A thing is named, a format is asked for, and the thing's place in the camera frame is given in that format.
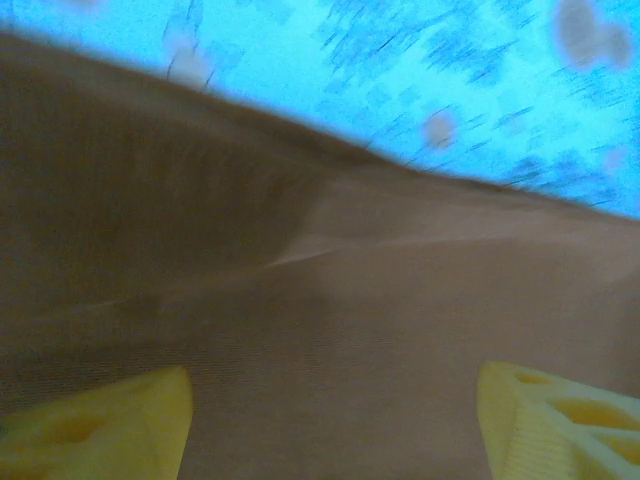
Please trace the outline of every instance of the blue surface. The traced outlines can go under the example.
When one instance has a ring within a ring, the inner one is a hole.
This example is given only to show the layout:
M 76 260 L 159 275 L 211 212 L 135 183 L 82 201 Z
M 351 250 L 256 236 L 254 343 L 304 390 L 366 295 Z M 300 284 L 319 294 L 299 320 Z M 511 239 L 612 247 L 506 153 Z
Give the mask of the blue surface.
M 553 4 L 109 0 L 86 12 L 51 0 L 0 0 L 0 18 L 6 28 L 158 75 L 179 71 L 169 44 L 191 35 L 197 88 L 417 169 L 640 217 L 638 59 L 622 74 L 604 65 L 586 74 L 563 68 L 551 37 Z M 638 31 L 637 0 L 597 4 L 606 19 Z M 434 150 L 425 121 L 441 109 L 455 118 L 455 141 Z

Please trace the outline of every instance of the tan fabric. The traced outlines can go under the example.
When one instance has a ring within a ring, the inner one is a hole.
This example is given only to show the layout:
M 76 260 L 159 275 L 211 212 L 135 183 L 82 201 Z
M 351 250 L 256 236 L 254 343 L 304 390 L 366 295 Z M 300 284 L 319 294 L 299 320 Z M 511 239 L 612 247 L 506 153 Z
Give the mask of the tan fabric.
M 486 359 L 640 396 L 640 228 L 0 36 L 0 413 L 184 363 L 182 480 L 488 479 Z

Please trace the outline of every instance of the yellow plastic part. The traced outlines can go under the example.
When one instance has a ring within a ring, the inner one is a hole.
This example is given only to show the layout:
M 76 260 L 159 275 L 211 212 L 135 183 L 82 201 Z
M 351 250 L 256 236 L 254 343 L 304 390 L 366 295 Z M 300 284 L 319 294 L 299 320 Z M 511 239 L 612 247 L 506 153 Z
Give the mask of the yellow plastic part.
M 193 399 L 171 367 L 0 419 L 1 480 L 175 480 Z
M 478 419 L 494 480 L 640 479 L 640 400 L 488 362 Z

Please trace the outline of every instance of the blurry background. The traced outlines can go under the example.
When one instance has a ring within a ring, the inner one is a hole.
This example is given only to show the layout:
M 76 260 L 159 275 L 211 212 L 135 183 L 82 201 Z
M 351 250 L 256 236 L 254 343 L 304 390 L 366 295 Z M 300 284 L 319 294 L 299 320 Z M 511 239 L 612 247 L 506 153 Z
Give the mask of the blurry background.
M 3 29 L 640 217 L 637 0 L 0 0 Z

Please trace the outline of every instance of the blue patterned surface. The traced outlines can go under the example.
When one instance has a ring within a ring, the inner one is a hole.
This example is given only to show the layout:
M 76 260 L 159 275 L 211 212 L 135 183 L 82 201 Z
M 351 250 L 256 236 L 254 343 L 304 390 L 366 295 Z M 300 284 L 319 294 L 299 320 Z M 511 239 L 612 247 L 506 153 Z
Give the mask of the blue patterned surface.
M 639 217 L 638 62 L 623 74 L 563 68 L 551 39 L 553 4 L 110 0 L 87 13 L 64 3 L 0 0 L 0 18 L 7 28 L 172 78 L 197 60 L 198 88 L 416 169 Z M 638 31 L 637 1 L 597 4 L 606 18 Z M 168 46 L 180 36 L 196 40 L 196 60 Z M 442 109 L 454 115 L 455 142 L 434 150 L 425 122 Z

